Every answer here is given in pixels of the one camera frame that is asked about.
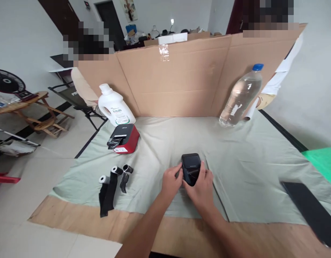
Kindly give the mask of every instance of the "black phone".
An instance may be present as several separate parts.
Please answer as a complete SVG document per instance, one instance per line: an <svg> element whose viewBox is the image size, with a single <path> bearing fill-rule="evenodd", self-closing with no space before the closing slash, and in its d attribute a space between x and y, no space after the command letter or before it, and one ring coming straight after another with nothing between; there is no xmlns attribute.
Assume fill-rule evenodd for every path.
<svg viewBox="0 0 331 258"><path fill-rule="evenodd" d="M304 219L326 246L331 247L331 216L303 183L280 182Z"/></svg>
<svg viewBox="0 0 331 258"><path fill-rule="evenodd" d="M183 179L190 186L194 186L197 182L201 160L198 153L184 154L181 156Z"/></svg>

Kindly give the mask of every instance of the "white wall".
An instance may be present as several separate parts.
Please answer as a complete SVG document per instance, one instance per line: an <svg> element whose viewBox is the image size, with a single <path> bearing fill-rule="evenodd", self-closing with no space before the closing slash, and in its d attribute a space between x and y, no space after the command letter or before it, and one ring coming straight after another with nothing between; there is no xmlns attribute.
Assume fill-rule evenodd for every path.
<svg viewBox="0 0 331 258"><path fill-rule="evenodd" d="M208 30L226 33L235 0L212 0Z"/></svg>
<svg viewBox="0 0 331 258"><path fill-rule="evenodd" d="M98 21L101 21L97 13L95 3L105 2L102 0L91 0L91 6ZM134 0L138 20L128 22L120 3L113 0L113 4L120 21L123 34L126 35L126 26L136 24L137 30L149 33L152 26L156 25L159 32L170 29L170 19L174 19L172 31L179 33L183 29L200 28L207 30L210 18L212 0Z"/></svg>
<svg viewBox="0 0 331 258"><path fill-rule="evenodd" d="M331 147L331 0L294 4L304 43L265 111L307 148Z"/></svg>
<svg viewBox="0 0 331 258"><path fill-rule="evenodd" d="M87 11L82 0L70 0L81 21L95 25L93 11ZM38 0L0 1L0 69L20 77L30 92L48 90L47 87L61 84L61 80L48 71L61 68L50 56L63 53L63 36L54 25ZM57 107L65 101L49 92L49 105ZM37 104L23 112L40 118L48 111ZM14 114L0 115L0 128L12 133L27 124ZM0 134L1 139L7 136Z"/></svg>

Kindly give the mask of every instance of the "light green cloth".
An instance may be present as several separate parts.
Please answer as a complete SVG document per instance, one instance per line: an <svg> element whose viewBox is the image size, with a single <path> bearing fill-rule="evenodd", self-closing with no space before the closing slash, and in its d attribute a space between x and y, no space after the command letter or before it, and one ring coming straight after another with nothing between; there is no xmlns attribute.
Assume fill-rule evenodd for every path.
<svg viewBox="0 0 331 258"><path fill-rule="evenodd" d="M140 139L134 153L107 149L114 127L106 123L50 194L99 206L99 177L127 163L134 172L126 194L117 187L115 209L145 213L161 190L163 172L182 154L198 153L214 174L215 205L230 221L306 224L280 180L303 182L331 214L331 184L259 112L234 128L222 128L214 117L141 117L135 125ZM183 188L165 215L200 217Z"/></svg>
<svg viewBox="0 0 331 258"><path fill-rule="evenodd" d="M307 150L302 154L331 183L331 148Z"/></svg>

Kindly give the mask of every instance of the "wooden table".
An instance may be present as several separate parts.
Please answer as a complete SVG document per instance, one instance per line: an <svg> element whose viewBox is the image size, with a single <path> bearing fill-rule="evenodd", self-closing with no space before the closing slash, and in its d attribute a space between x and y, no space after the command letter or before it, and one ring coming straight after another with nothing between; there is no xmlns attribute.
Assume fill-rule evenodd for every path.
<svg viewBox="0 0 331 258"><path fill-rule="evenodd" d="M38 105L41 105L45 108L47 108L51 114L51 116L57 120L57 117L56 115L54 114L53 111L55 112L58 112L60 114L63 114L65 115L65 118L66 117L70 117L70 118L75 118L67 113L64 113L58 109L55 109L53 107L50 107L46 101L46 98L48 97L48 92L47 91L40 91L38 93L36 93L38 96L33 98L33 99L30 99L28 101L21 101L21 102L17 102L17 103L11 103L9 104L8 106L6 107L3 107L3 108L0 108L0 114L5 114L5 113L15 113L15 114L18 114L21 118L23 118L27 124L34 130L34 125L32 122L35 122L37 124L40 124L41 121L39 120L36 120L34 118L30 118L28 116L25 116L23 113L22 113L22 109L30 106L31 104L38 104Z"/></svg>
<svg viewBox="0 0 331 258"><path fill-rule="evenodd" d="M72 204L47 196L30 222L90 237L122 243L143 214L111 210L100 218L100 207ZM268 258L331 258L331 248L317 239L306 225L233 222ZM182 258L228 257L215 233L201 219L163 217L152 251Z"/></svg>

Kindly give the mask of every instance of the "wrist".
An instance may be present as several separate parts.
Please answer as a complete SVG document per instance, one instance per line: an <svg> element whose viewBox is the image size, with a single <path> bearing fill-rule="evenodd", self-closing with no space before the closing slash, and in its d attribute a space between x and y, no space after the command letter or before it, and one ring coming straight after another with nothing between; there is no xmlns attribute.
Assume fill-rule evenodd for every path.
<svg viewBox="0 0 331 258"><path fill-rule="evenodd" d="M214 204L212 205L207 205L205 207L201 207L198 209L202 219L207 223L207 224L211 224L213 221L215 221L215 219L218 216L222 216L219 212L219 210L214 206Z"/></svg>
<svg viewBox="0 0 331 258"><path fill-rule="evenodd" d="M163 203L167 208L172 203L173 198L169 196L165 191L161 190L161 192L157 196L158 201Z"/></svg>

